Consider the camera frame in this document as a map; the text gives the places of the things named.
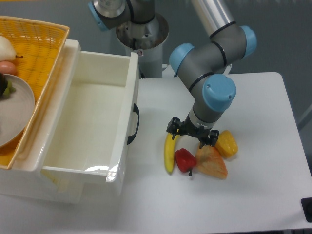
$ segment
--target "gray floor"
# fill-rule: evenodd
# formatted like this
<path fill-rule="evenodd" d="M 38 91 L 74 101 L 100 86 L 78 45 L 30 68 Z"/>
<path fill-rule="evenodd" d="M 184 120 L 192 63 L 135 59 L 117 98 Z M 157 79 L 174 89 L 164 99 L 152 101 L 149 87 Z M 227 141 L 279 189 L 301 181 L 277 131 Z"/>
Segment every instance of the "gray floor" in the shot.
<path fill-rule="evenodd" d="M 100 32 L 87 8 L 89 0 L 38 0 L 1 2 L 0 15 L 68 25 L 69 38 L 82 50 L 123 55 L 114 31 Z M 256 52 L 233 65 L 233 73 L 278 72 L 286 85 L 295 119 L 312 103 L 312 0 L 227 0 L 236 22 L 257 34 Z M 170 34 L 164 44 L 164 62 L 180 44 L 201 46 L 209 42 L 189 0 L 156 0 L 156 11 L 168 21 Z M 312 123 L 300 136 L 312 167 Z"/>

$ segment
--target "red bell pepper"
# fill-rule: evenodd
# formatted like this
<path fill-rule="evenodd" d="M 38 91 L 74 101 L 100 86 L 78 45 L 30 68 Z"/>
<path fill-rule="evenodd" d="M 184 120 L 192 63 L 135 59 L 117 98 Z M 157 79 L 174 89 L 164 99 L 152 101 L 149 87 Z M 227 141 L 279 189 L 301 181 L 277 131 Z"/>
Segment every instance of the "red bell pepper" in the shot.
<path fill-rule="evenodd" d="M 182 172 L 190 172 L 189 176 L 192 175 L 192 169 L 196 166 L 197 161 L 196 158 L 188 152 L 186 149 L 182 148 L 175 152 L 175 160 L 178 168 Z"/>

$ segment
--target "blue joint cap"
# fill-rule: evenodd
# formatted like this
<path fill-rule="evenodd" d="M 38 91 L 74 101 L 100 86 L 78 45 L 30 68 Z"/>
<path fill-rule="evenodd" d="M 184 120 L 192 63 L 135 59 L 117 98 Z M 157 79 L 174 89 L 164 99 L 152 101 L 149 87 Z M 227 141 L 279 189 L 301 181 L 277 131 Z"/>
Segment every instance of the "blue joint cap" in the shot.
<path fill-rule="evenodd" d="M 98 27 L 100 28 L 101 31 L 108 31 L 109 29 L 106 27 L 106 25 L 103 23 L 103 21 L 100 19 L 98 16 L 96 10 L 94 9 L 94 6 L 92 2 L 88 3 L 88 7 L 92 13 L 93 18 L 96 20 Z"/>
<path fill-rule="evenodd" d="M 224 112 L 236 95 L 236 86 L 225 75 L 215 74 L 206 79 L 202 94 L 208 107 L 217 112 Z"/>
<path fill-rule="evenodd" d="M 252 29 L 248 26 L 240 26 L 246 35 L 246 52 L 244 57 L 252 54 L 257 47 L 257 37 Z"/>
<path fill-rule="evenodd" d="M 172 51 L 169 57 L 169 63 L 176 74 L 185 56 L 194 48 L 195 47 L 192 44 L 185 43 L 178 46 L 175 50 Z"/>

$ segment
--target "woven basket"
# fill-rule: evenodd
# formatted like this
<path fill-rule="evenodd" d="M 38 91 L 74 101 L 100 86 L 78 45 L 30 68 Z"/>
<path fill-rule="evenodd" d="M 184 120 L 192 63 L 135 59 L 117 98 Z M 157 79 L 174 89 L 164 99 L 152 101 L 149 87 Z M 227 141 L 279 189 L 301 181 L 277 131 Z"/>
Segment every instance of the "woven basket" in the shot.
<path fill-rule="evenodd" d="M 12 43 L 18 56 L 23 56 L 13 61 L 17 68 L 16 75 L 30 85 L 36 101 L 33 115 L 24 132 L 0 148 L 1 169 L 11 169 L 17 152 L 23 148 L 23 142 L 43 105 L 42 96 L 52 82 L 51 74 L 68 34 L 67 26 L 0 16 L 0 36 L 6 37 Z"/>

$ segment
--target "white plate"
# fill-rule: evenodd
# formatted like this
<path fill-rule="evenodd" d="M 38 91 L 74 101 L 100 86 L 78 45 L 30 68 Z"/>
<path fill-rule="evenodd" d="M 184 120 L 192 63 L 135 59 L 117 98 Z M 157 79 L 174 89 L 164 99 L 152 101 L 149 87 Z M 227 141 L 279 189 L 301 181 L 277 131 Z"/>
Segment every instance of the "white plate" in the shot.
<path fill-rule="evenodd" d="M 16 91 L 8 99 L 0 97 L 0 147 L 25 128 L 35 107 L 34 93 L 24 80 L 8 74 L 5 78 L 12 82 Z"/>

